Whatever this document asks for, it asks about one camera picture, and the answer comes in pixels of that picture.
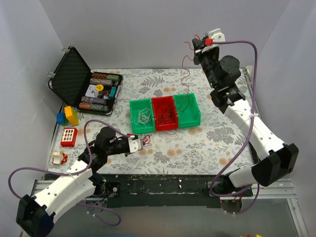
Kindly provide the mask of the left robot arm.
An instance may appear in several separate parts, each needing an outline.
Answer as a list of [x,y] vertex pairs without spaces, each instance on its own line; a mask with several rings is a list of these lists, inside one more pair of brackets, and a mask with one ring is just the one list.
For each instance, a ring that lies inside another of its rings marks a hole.
[[127,156],[142,149],[143,142],[138,136],[117,137],[113,129],[103,127],[64,176],[33,196],[20,199],[16,223],[31,237],[47,236],[70,208],[86,197],[98,198],[104,194],[104,178],[97,171],[109,156]]

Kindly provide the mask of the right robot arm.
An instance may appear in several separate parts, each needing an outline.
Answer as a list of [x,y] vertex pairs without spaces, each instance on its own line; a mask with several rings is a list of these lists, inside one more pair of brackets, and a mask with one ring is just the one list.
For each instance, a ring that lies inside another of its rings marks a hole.
[[192,40],[194,63],[201,65],[205,76],[213,88],[213,104],[246,136],[244,147],[251,144],[259,162],[253,166],[240,168],[214,179],[209,187],[213,196],[228,197],[244,192],[250,185],[264,187],[290,174],[299,153],[295,144],[286,144],[279,139],[255,113],[255,105],[249,104],[238,89],[236,80],[240,77],[239,60],[227,55],[219,57],[219,46],[212,38]]

